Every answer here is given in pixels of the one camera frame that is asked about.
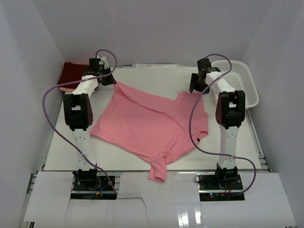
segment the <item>pink cloth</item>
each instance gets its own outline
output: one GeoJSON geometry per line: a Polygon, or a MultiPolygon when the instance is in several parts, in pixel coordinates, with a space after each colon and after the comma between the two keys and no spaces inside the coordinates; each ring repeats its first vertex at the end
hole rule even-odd
{"type": "MultiPolygon", "coordinates": [[[[171,100],[118,82],[91,135],[150,163],[148,178],[165,182],[167,164],[194,148],[188,126],[192,107],[199,95],[180,92],[175,100],[171,100]]],[[[202,99],[194,112],[192,134],[194,139],[200,140],[208,135],[208,115],[202,99]]]]}

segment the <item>blue wire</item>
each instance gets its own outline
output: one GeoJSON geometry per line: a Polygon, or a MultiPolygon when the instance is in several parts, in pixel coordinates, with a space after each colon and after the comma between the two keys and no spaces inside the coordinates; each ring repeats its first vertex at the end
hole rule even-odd
{"type": "Polygon", "coordinates": [[[105,185],[102,189],[100,189],[99,192],[102,192],[106,187],[107,187],[107,185],[105,185]]]}

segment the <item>plastic basket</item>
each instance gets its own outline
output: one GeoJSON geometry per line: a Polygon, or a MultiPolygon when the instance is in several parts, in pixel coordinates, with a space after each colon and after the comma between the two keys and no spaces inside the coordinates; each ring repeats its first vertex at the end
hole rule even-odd
{"type": "MultiPolygon", "coordinates": [[[[245,107],[246,109],[254,107],[259,101],[257,88],[253,81],[249,68],[245,63],[240,61],[231,61],[232,70],[223,78],[235,89],[243,90],[246,95],[245,107]]],[[[221,60],[212,63],[213,67],[218,67],[221,73],[230,69],[228,61],[221,60]]]]}

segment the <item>pink towel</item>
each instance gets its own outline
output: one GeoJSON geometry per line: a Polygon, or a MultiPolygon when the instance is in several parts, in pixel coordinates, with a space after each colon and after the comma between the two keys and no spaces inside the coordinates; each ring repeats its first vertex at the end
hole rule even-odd
{"type": "MultiPolygon", "coordinates": [[[[91,135],[150,163],[148,178],[165,182],[167,164],[194,148],[188,126],[192,107],[199,95],[180,92],[176,100],[171,100],[118,82],[91,135]]],[[[192,134],[199,140],[208,135],[208,115],[202,99],[194,112],[192,134]]]]}

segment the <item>dark red cloth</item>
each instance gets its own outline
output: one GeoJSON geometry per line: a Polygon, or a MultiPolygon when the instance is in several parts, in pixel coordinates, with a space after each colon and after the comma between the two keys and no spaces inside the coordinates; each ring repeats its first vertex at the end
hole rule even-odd
{"type": "MultiPolygon", "coordinates": [[[[74,82],[81,80],[82,74],[88,65],[74,64],[74,63],[65,63],[61,77],[58,81],[58,85],[67,82],[74,82]]],[[[64,88],[76,89],[79,83],[66,85],[64,88]]]]}

